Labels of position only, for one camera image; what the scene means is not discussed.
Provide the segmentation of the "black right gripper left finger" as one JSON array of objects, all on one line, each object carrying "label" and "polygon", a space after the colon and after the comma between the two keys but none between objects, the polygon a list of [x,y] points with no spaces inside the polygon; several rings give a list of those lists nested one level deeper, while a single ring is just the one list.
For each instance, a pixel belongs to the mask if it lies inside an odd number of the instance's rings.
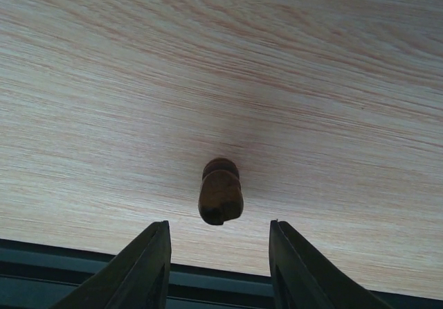
[{"label": "black right gripper left finger", "polygon": [[164,308],[172,254],[170,226],[153,222],[107,266],[54,308]]}]

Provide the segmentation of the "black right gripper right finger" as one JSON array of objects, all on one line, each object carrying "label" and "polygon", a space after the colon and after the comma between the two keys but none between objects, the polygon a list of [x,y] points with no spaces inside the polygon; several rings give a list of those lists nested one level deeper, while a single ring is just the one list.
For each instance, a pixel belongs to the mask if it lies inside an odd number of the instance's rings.
[{"label": "black right gripper right finger", "polygon": [[276,308],[389,308],[329,261],[288,222],[273,220],[269,266]]}]

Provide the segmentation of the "dark chess piece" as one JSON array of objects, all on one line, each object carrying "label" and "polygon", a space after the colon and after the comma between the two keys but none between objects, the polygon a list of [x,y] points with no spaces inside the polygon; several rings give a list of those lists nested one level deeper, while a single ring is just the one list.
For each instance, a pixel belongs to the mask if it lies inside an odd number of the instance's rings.
[{"label": "dark chess piece", "polygon": [[198,201],[204,222],[221,226],[238,219],[244,209],[239,170],[227,158],[215,158],[204,167]]}]

